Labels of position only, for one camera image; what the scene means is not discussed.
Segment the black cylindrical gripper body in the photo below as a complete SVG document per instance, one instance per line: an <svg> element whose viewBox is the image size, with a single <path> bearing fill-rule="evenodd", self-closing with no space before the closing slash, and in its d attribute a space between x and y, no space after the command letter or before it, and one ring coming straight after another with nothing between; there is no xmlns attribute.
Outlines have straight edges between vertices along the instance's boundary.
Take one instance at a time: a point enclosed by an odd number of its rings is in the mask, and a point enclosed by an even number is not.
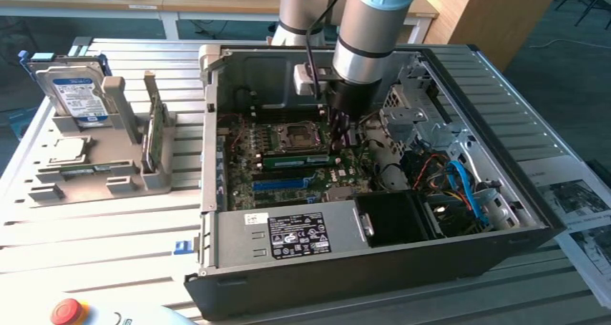
<svg viewBox="0 0 611 325"><path fill-rule="evenodd" d="M358 120L373 104L381 84L382 80L367 84L358 84L343 79L333 81L327 95L329 105L353 120Z"/></svg>

